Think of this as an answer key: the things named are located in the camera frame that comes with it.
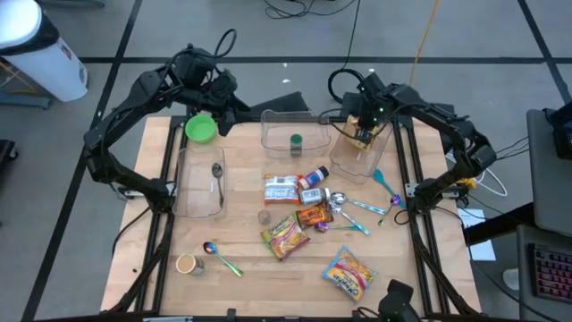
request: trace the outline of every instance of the white lid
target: white lid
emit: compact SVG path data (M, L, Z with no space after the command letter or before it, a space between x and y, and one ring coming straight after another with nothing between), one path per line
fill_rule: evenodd
M42 9L34 0L0 0L0 49L30 40L41 22Z

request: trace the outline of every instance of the snack package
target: snack package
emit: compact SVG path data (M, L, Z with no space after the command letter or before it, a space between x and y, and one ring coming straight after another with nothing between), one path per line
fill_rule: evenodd
M330 223L333 221L333 216L328 211L325 203L308 209L298 210L296 216L298 217L298 222L300 226L302 226L302 229L307 229L317 223Z
M323 277L341 288L353 301L359 301L377 272L359 262L346 246L342 246Z
M265 205L280 202L299 205L298 180L301 177L301 174L287 176L265 175Z
M261 233L262 239L279 260L285 259L310 238L302 231L296 214L285 217L273 228Z

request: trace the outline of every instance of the clear plastic bin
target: clear plastic bin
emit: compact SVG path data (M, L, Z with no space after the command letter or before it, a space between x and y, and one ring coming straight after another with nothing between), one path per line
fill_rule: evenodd
M227 182L223 149L211 146L184 148L179 152L178 162L174 214L190 218L223 216ZM220 189L223 193L222 204L219 185L213 175L214 163L218 163L223 169L223 176L220 178Z
M328 126L318 125L318 116L310 112L277 113L265 110L260 118L261 144L267 157L320 157L328 149L331 141ZM294 134L302 136L298 154L290 149L290 137Z
M351 132L352 126L346 123L343 130ZM369 151L356 147L349 141L349 138L340 134L336 145L330 153L330 159L332 160L330 172L355 183L364 183L367 178L374 175L375 168L382 157L383 149L391 133L391 123L386 123L383 131L375 138Z

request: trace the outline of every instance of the wooden table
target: wooden table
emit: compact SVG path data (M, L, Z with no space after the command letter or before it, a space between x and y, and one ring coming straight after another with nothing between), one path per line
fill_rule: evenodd
M169 122L168 117L147 119L135 166L138 173L149 178L159 176ZM446 171L446 164L439 133L420 122L415 122L415 129L425 177L442 174ZM329 148L333 148L339 133L334 129L330 129L330 133L332 142ZM367 237L360 232L318 233L310 230L308 234L311 241L283 262L276 260L261 242L260 233L268 227L262 226L257 220L258 211L264 208L263 175L306 174L320 165L329 166L329 151L322 157L294 161L268 159L260 144L258 123L235 125L227 137L218 137L212 144L222 147L226 158L226 212L222 218L176 218L165 278L162 315L223 316L228 308L235 308L239 316L347 317L357 306L377 310L379 300L386 295L391 279L414 287L412 305L422 314L409 229L406 225L394 224L396 209L391 211L385 225L380 228L377 226L378 215L352 205L344 205L345 212L370 230L371 236ZM171 174L176 165L176 156L175 151ZM409 171L413 173L410 160L408 165ZM378 168L383 171L390 186L402 193L395 140L392 136ZM389 193L374 180L355 184L331 174L322 186L330 188L331 191L343 191L350 198L379 208L389 206ZM143 199L128 202L122 225L129 223L146 206ZM443 201L440 207L457 213L453 201ZM272 205L266 209L270 211L273 223L277 223L280 218L298 207ZM137 272L141 269L150 218L151 216L146 216L128 230L117 244L102 309L111 308L121 298L137 276L134 268ZM336 220L345 224L341 218ZM435 210L433 225L443 272L467 303L480 310L458 219L452 214ZM202 244L206 241L216 242L219 251L240 267L244 276L238 278L220 260L206 255L202 250ZM347 245L360 260L379 272L358 305L331 282L322 278L322 272L343 245ZM176 271L175 260L180 254L187 252L198 255L205 261L206 271L202 276L183 275ZM438 312L434 279L428 269L427 272L432 290L433 310ZM155 283L156 276L153 275L147 288L146 308L151 307L150 299Z

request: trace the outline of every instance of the yellow cord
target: yellow cord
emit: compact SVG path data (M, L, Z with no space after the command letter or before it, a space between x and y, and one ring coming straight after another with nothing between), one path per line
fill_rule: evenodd
M423 36L423 41L421 42L421 46L419 47L419 50L417 51L417 56L415 57L415 62L413 62L413 66L411 66L411 73L409 74L409 86L411 86L411 83L413 83L413 76L415 75L415 66L417 65L417 62L419 61L419 57L421 56L421 53L423 52L423 47L425 46L427 36L429 35L429 30L431 29L431 26L433 26L433 21L435 20L435 15L437 14L437 7L439 7L439 1L440 0L435 0L435 5L433 6L433 12L431 13L431 18L429 19L429 23L427 24L427 29L425 30L425 35Z
M0 62L0 67L4 68L7 72L9 72L13 77L15 77L16 79L18 79L19 81L21 81L24 85L28 86L29 90L15 90L12 91L10 93L29 93L29 94L37 94L38 91L36 90L36 88L34 88L33 86L29 85L27 81L25 81L22 77L20 77L20 75L18 75L16 72L14 72L13 70L11 70L8 66L6 66L4 63Z

